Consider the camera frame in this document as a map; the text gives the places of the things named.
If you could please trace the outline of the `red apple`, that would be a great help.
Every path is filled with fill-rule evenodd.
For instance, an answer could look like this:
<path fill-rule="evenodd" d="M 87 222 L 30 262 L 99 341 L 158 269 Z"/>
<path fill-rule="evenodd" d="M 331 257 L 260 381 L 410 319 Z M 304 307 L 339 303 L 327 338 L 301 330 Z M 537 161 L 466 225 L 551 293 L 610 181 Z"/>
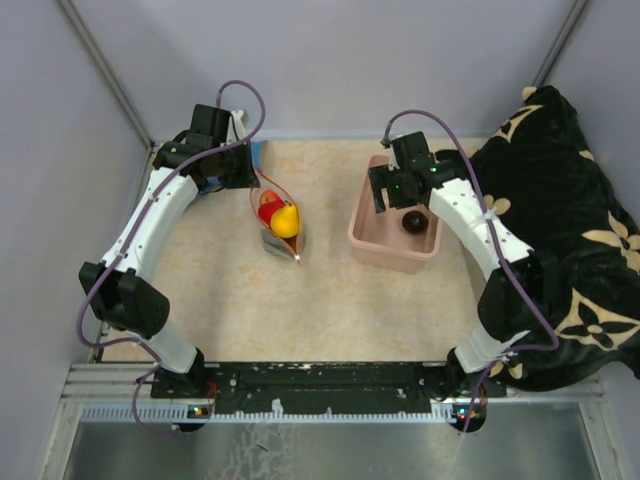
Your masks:
<path fill-rule="evenodd" d="M 259 204 L 264 205 L 268 203 L 282 203 L 282 198 L 273 190 L 265 190 L 259 197 Z"/>

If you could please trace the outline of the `red pepper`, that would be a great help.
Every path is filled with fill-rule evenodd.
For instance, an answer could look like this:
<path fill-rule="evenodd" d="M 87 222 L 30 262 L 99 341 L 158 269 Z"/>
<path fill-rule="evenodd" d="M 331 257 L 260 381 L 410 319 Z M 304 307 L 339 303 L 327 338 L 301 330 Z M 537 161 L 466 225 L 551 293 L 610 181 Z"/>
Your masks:
<path fill-rule="evenodd" d="M 283 206 L 284 204 L 282 202 L 277 201 L 263 203 L 259 206 L 258 216 L 266 225 L 270 225 L 271 218 L 274 213 L 280 210 Z"/>

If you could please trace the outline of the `clear zip bag orange zipper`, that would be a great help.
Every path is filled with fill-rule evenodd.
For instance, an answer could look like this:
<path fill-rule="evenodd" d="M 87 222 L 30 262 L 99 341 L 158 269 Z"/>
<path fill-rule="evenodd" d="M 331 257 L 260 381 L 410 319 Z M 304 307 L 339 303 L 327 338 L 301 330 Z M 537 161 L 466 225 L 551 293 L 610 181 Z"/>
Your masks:
<path fill-rule="evenodd" d="M 298 204 L 261 169 L 255 168 L 254 171 L 259 186 L 251 188 L 249 200 L 253 213 L 262 227 L 263 246 L 274 255 L 300 263 L 306 237 Z"/>

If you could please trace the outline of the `yellow lemon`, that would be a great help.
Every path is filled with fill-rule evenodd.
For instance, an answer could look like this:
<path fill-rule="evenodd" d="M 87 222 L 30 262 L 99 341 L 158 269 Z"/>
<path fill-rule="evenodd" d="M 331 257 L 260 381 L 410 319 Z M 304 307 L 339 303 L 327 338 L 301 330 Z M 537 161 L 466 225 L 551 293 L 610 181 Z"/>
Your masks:
<path fill-rule="evenodd" d="M 282 239 L 295 237 L 299 232 L 299 212 L 294 204 L 284 206 L 271 218 L 272 232 Z"/>

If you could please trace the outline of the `pink plastic bin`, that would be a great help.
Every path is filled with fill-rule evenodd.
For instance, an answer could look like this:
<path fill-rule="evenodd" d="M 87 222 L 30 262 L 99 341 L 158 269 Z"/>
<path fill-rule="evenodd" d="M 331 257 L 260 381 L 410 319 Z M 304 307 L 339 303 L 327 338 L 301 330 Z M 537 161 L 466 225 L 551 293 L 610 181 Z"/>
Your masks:
<path fill-rule="evenodd" d="M 404 229 L 402 220 L 412 212 L 419 212 L 426 218 L 424 231 L 412 234 Z M 440 219 L 423 205 L 402 210 L 388 208 L 383 213 L 376 213 L 369 178 L 364 175 L 347 229 L 356 261 L 415 274 L 438 254 L 441 230 Z"/>

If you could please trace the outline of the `dark green lime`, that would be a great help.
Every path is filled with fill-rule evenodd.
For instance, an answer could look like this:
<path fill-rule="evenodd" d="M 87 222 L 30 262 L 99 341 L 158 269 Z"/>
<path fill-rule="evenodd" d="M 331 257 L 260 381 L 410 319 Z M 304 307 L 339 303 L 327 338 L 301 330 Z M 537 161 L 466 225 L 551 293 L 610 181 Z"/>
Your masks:
<path fill-rule="evenodd" d="M 281 258 L 291 258 L 289 247 L 279 237 L 267 230 L 261 231 L 261 241 L 264 250 L 272 255 Z"/>

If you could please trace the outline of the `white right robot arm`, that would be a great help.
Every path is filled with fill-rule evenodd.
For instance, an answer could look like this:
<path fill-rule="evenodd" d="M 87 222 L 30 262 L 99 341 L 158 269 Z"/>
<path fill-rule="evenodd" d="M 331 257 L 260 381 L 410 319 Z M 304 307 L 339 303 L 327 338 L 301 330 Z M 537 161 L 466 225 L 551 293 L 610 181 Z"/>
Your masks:
<path fill-rule="evenodd" d="M 448 387 L 470 395 L 482 383 L 481 370 L 514 354 L 535 326 L 550 326 L 557 263 L 519 239 L 489 209 L 466 157 L 436 160 L 423 133 L 385 140 L 387 163 L 369 169 L 376 213 L 422 205 L 458 237 L 485 280 L 477 306 L 478 325 L 455 347 L 457 364 L 446 372 Z"/>

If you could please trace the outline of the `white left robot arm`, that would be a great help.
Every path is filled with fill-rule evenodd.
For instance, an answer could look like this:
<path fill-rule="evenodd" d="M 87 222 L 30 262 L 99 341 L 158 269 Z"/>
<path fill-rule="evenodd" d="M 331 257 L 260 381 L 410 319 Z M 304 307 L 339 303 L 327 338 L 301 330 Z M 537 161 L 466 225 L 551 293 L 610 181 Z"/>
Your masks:
<path fill-rule="evenodd" d="M 208 384 L 202 354 L 170 319 L 170 301 L 153 278 L 162 252 L 187 207 L 213 185 L 226 189 L 258 186 L 251 140 L 243 110 L 195 106 L 190 126 L 161 144 L 142 197 L 116 241 L 96 262 L 79 271 L 85 292 L 76 318 L 76 334 L 98 348 L 83 332 L 88 312 L 123 332 L 122 342 L 140 345 L 156 366 L 173 374 L 184 395 L 201 394 Z"/>

